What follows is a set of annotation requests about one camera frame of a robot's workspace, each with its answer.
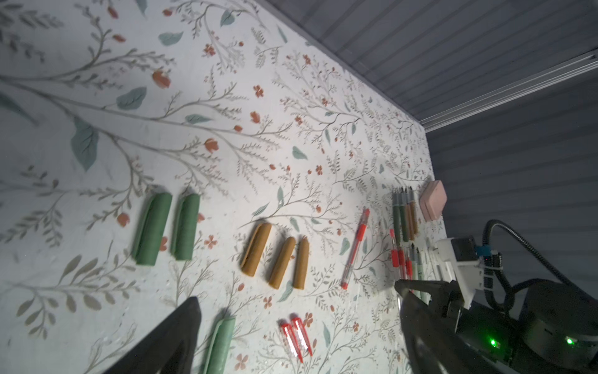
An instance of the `printed leaf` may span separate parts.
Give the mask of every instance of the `printed leaf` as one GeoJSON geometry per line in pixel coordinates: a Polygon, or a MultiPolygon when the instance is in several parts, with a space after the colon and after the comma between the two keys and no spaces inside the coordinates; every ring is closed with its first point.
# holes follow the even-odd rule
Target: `printed leaf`
{"type": "Polygon", "coordinates": [[[263,212],[266,210],[266,208],[268,207],[268,204],[269,204],[269,203],[266,203],[266,205],[259,207],[259,208],[258,208],[258,210],[256,210],[256,211],[253,213],[253,216],[255,217],[255,216],[256,216],[256,215],[258,215],[258,214],[262,214],[262,213],[263,213],[263,212]]]}
{"type": "Polygon", "coordinates": [[[284,32],[282,32],[280,26],[276,25],[276,27],[278,28],[278,33],[280,34],[280,37],[282,38],[282,41],[285,43],[288,43],[289,41],[286,38],[286,35],[284,32]]]}
{"type": "Polygon", "coordinates": [[[278,187],[278,206],[285,204],[285,193],[282,191],[282,187],[278,187]]]}
{"type": "Polygon", "coordinates": [[[33,321],[35,321],[35,319],[37,318],[37,316],[39,315],[39,312],[41,312],[41,309],[38,310],[37,312],[33,312],[29,315],[29,317],[27,317],[27,319],[25,320],[25,326],[29,326],[30,324],[33,323],[33,321]]]}
{"type": "Polygon", "coordinates": [[[71,138],[71,150],[75,154],[77,161],[83,166],[85,171],[96,161],[98,134],[92,125],[75,117],[75,135],[71,138]]]}
{"type": "Polygon", "coordinates": [[[106,293],[104,294],[104,296],[106,297],[106,301],[107,301],[109,304],[112,304],[112,305],[116,304],[116,300],[114,300],[114,297],[113,297],[111,294],[109,294],[108,292],[106,292],[106,293]]]}
{"type": "Polygon", "coordinates": [[[75,281],[76,277],[80,276],[83,273],[87,273],[88,271],[90,271],[94,267],[96,267],[96,265],[97,265],[97,258],[95,258],[95,259],[89,261],[88,263],[86,263],[85,265],[83,265],[81,267],[81,269],[77,270],[77,272],[75,273],[75,276],[73,276],[73,280],[71,281],[71,283],[75,281]]]}
{"type": "Polygon", "coordinates": [[[179,40],[181,40],[181,37],[183,36],[183,31],[181,32],[164,32],[160,35],[158,35],[158,39],[160,40],[160,43],[162,43],[162,45],[173,45],[179,42],[179,40]]]}
{"type": "Polygon", "coordinates": [[[22,316],[33,304],[33,299],[27,300],[19,306],[19,310],[17,310],[17,317],[22,316]]]}
{"type": "Polygon", "coordinates": [[[100,304],[100,302],[97,301],[97,299],[91,295],[83,295],[83,302],[89,309],[93,309],[95,311],[102,309],[102,304],[100,304]]]}
{"type": "Polygon", "coordinates": [[[286,283],[286,289],[282,293],[282,297],[280,298],[280,300],[278,300],[278,302],[280,303],[280,302],[283,302],[286,299],[288,299],[292,292],[293,292],[293,281],[288,281],[286,283]]]}
{"type": "Polygon", "coordinates": [[[291,221],[291,225],[293,225],[295,230],[297,230],[297,232],[299,232],[299,225],[297,224],[297,220],[294,217],[291,217],[289,219],[289,221],[291,221]]]}
{"type": "Polygon", "coordinates": [[[77,311],[77,304],[71,295],[66,295],[66,307],[73,313],[77,311]]]}
{"type": "Polygon", "coordinates": [[[137,7],[141,14],[145,15],[145,10],[148,8],[147,0],[135,0],[135,2],[137,3],[137,7]]]}
{"type": "Polygon", "coordinates": [[[301,152],[299,148],[295,146],[293,146],[293,157],[295,157],[297,160],[307,160],[307,156],[305,155],[305,153],[301,152]]]}
{"type": "Polygon", "coordinates": [[[234,22],[234,15],[230,12],[230,10],[224,11],[222,17],[220,18],[220,27],[224,25],[230,25],[234,22]]]}
{"type": "Polygon", "coordinates": [[[208,122],[211,121],[211,118],[207,118],[202,116],[201,114],[190,114],[185,117],[185,121],[189,123],[201,123],[201,122],[208,122]]]}
{"type": "Polygon", "coordinates": [[[116,106],[122,110],[133,110],[141,106],[147,94],[147,87],[137,87],[116,98],[116,106]]]}
{"type": "Polygon", "coordinates": [[[324,342],[326,343],[326,347],[330,346],[330,331],[328,331],[328,328],[326,327],[325,323],[322,323],[324,325],[324,342]]]}
{"type": "Polygon", "coordinates": [[[62,278],[64,278],[66,275],[68,275],[70,272],[72,272],[73,270],[75,270],[77,268],[80,261],[81,261],[81,255],[78,255],[78,256],[75,256],[74,259],[69,261],[68,264],[66,264],[65,270],[62,272],[62,276],[60,277],[58,284],[60,284],[60,282],[62,282],[62,278]]]}
{"type": "Polygon", "coordinates": [[[340,246],[340,255],[342,256],[346,251],[349,250],[351,244],[347,238],[343,238],[343,244],[340,246]]]}
{"type": "Polygon", "coordinates": [[[0,108],[8,109],[11,112],[20,115],[21,117],[26,118],[34,125],[38,125],[38,122],[33,117],[31,117],[26,111],[24,111],[23,108],[21,108],[14,100],[12,100],[10,97],[3,94],[2,92],[0,92],[0,108]]]}

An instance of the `red pen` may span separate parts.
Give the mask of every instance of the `red pen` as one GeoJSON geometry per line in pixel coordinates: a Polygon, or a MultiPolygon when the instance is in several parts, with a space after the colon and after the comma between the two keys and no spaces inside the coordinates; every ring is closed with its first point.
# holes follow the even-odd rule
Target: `red pen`
{"type": "Polygon", "coordinates": [[[355,257],[357,256],[357,252],[359,251],[359,246],[361,245],[361,242],[364,240],[365,229],[368,226],[369,217],[370,210],[366,209],[361,219],[359,228],[357,229],[357,235],[355,237],[355,242],[353,243],[353,251],[351,252],[351,257],[347,266],[345,266],[344,268],[343,278],[340,283],[340,287],[344,290],[346,290],[349,286],[349,278],[351,278],[351,273],[353,272],[353,263],[355,262],[355,257]]]}

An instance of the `pen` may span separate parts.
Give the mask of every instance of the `pen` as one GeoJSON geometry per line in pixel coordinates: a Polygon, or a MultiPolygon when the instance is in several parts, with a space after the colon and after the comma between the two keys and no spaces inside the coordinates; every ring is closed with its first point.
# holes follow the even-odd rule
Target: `pen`
{"type": "Polygon", "coordinates": [[[408,242],[409,235],[407,233],[407,220],[405,219],[405,200],[404,200],[404,193],[403,189],[401,188],[401,192],[397,193],[398,201],[399,201],[399,214],[401,215],[401,231],[403,234],[403,240],[408,242]]]}
{"type": "Polygon", "coordinates": [[[403,202],[405,203],[405,219],[407,220],[407,233],[409,234],[409,240],[415,239],[413,235],[413,217],[411,215],[411,205],[409,201],[409,190],[405,187],[403,191],[403,202]]]}
{"type": "MultiPolygon", "coordinates": [[[[416,248],[416,260],[417,260],[417,278],[423,281],[423,264],[422,264],[422,255],[419,253],[419,248],[416,248]]],[[[420,292],[421,299],[426,304],[428,303],[428,293],[427,292],[420,292]]]]}
{"type": "MultiPolygon", "coordinates": [[[[411,258],[411,271],[413,273],[413,280],[418,281],[420,279],[419,279],[419,273],[417,272],[417,257],[416,257],[416,252],[415,252],[415,245],[413,245],[413,243],[411,243],[409,258],[411,258]]],[[[413,294],[417,297],[420,297],[420,292],[417,290],[413,290],[413,294]]]]}
{"type": "Polygon", "coordinates": [[[340,287],[344,290],[346,290],[349,286],[349,278],[351,278],[351,273],[353,272],[353,263],[355,262],[355,257],[357,256],[357,252],[359,251],[359,246],[361,245],[361,242],[364,240],[365,229],[368,226],[369,217],[370,210],[366,209],[359,224],[359,228],[357,229],[357,235],[355,236],[355,242],[353,243],[353,251],[351,252],[351,257],[349,259],[349,262],[347,263],[347,266],[345,266],[344,268],[343,278],[340,283],[340,287]]]}
{"type": "Polygon", "coordinates": [[[419,234],[419,228],[417,226],[417,214],[415,207],[415,192],[413,188],[409,187],[409,207],[411,208],[411,222],[413,223],[413,233],[419,234]]]}

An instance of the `floral tablecloth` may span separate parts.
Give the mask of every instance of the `floral tablecloth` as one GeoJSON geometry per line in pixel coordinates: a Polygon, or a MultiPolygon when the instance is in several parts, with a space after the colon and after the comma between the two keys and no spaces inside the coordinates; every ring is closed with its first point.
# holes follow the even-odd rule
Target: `floral tablecloth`
{"type": "MultiPolygon", "coordinates": [[[[408,370],[389,194],[433,178],[419,124],[249,1],[7,0],[0,31],[3,372],[102,372],[189,296],[203,314],[196,367],[228,310],[225,372],[408,370]],[[194,260],[169,254],[171,211],[157,264],[136,266],[147,197],[188,188],[202,195],[194,260]],[[239,260],[264,220],[250,278],[239,260]],[[293,260],[280,290],[267,285],[287,236],[310,241],[305,290],[293,260]],[[304,365],[277,335],[291,313],[314,347],[304,365]]],[[[431,279],[444,226],[420,227],[431,279]]]]}

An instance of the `printed flower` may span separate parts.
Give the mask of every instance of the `printed flower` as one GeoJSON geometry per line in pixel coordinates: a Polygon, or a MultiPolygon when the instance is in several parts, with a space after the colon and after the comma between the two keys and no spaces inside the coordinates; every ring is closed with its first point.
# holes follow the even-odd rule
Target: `printed flower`
{"type": "Polygon", "coordinates": [[[108,7],[108,13],[110,14],[110,17],[118,19],[118,13],[116,12],[116,9],[108,7]]]}
{"type": "Polygon", "coordinates": [[[211,44],[206,44],[206,48],[204,48],[203,51],[206,53],[205,56],[213,56],[216,54],[216,50],[214,49],[214,47],[212,47],[211,44]]]}
{"type": "Polygon", "coordinates": [[[166,251],[166,242],[168,242],[168,238],[165,236],[162,236],[162,243],[160,243],[160,251],[162,251],[162,252],[166,251]]]}
{"type": "Polygon", "coordinates": [[[205,145],[206,149],[210,151],[210,153],[213,153],[214,151],[218,150],[218,142],[212,138],[206,140],[206,142],[203,145],[205,145]]]}
{"type": "Polygon", "coordinates": [[[249,359],[249,355],[245,355],[245,357],[243,357],[243,355],[240,353],[237,356],[237,361],[238,363],[234,366],[235,370],[245,370],[245,363],[247,362],[247,360],[249,359]]]}
{"type": "Polygon", "coordinates": [[[251,120],[255,123],[260,123],[260,114],[257,112],[251,112],[249,113],[249,115],[251,116],[251,120]]]}
{"type": "Polygon", "coordinates": [[[116,217],[118,224],[122,227],[126,226],[131,220],[129,219],[129,215],[126,213],[121,213],[116,217]]]}
{"type": "Polygon", "coordinates": [[[255,97],[263,98],[264,97],[264,90],[260,86],[254,86],[255,90],[255,97]]]}
{"type": "Polygon", "coordinates": [[[151,75],[151,78],[161,89],[167,89],[170,87],[170,78],[162,70],[156,70],[151,75]]]}
{"type": "Polygon", "coordinates": [[[272,297],[265,297],[264,298],[264,309],[268,309],[272,306],[272,297]]]}
{"type": "Polygon", "coordinates": [[[218,244],[217,240],[214,240],[214,235],[208,236],[208,240],[203,242],[205,245],[208,246],[209,249],[212,249],[216,244],[218,244]]]}
{"type": "Polygon", "coordinates": [[[303,320],[303,324],[309,327],[313,323],[313,314],[305,313],[305,319],[303,320]]]}

